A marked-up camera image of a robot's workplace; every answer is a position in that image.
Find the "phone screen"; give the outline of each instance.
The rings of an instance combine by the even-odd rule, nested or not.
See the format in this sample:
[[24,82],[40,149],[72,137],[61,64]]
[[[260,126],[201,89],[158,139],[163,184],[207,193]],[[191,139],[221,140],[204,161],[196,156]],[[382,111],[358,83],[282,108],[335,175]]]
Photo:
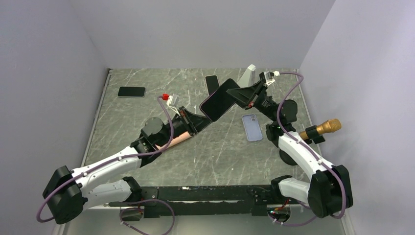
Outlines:
[[209,93],[209,95],[212,95],[219,88],[218,76],[216,75],[206,76],[205,81],[206,81],[207,93]]
[[145,87],[120,87],[118,96],[121,97],[144,97]]
[[239,88],[238,84],[231,78],[226,80],[219,88],[200,104],[199,109],[211,121],[217,121],[228,109],[234,105],[235,100],[226,91]]

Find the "phone case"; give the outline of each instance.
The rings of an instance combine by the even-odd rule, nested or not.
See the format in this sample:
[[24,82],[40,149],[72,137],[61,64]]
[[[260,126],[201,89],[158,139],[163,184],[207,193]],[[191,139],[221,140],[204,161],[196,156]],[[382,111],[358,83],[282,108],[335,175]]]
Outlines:
[[262,140],[261,128],[259,127],[259,122],[255,114],[242,116],[242,122],[244,123],[245,133],[247,134],[248,141]]

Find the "white wall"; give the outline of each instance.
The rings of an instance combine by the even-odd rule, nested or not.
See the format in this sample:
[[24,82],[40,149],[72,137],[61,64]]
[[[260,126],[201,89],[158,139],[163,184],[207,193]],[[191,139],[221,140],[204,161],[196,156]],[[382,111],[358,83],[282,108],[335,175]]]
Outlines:
[[71,0],[110,68],[299,68],[334,0]]
[[415,1],[336,0],[300,70],[323,155],[350,171],[359,235],[414,234]]
[[43,189],[80,165],[106,66],[69,1],[3,0],[0,71],[0,231],[47,235]]

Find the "marble tabletop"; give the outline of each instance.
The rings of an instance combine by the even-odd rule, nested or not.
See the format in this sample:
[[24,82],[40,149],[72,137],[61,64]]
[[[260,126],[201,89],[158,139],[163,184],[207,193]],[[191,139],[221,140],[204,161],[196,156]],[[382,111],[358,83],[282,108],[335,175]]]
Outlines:
[[[274,70],[257,69],[256,74]],[[208,96],[204,77],[217,75],[221,83],[228,78],[238,81],[244,71],[239,68],[111,70],[84,165],[128,146],[138,138],[149,118],[160,117],[166,123],[167,118],[156,101],[162,93],[179,95],[179,106],[201,115],[199,105]],[[296,81],[293,75],[279,76],[267,93],[278,103]],[[145,87],[147,91],[144,98],[117,97],[121,86]],[[298,121],[293,126],[298,132],[303,131],[311,124],[300,89],[296,88],[289,98],[298,104]],[[242,124],[242,116],[246,114],[256,114],[262,129],[261,141],[247,141]],[[287,174],[307,181],[301,168],[280,159],[278,149],[267,140],[267,123],[271,121],[256,109],[243,110],[234,105],[197,136],[168,149],[151,164],[125,172],[110,182],[133,176],[141,186],[252,185],[269,184],[273,178]]]

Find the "red connector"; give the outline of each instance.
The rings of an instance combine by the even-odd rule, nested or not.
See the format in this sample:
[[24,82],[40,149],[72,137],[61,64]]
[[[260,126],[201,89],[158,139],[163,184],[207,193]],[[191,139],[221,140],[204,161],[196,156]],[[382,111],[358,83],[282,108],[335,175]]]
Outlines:
[[162,99],[167,101],[170,95],[169,94],[163,94],[162,96],[163,96]]

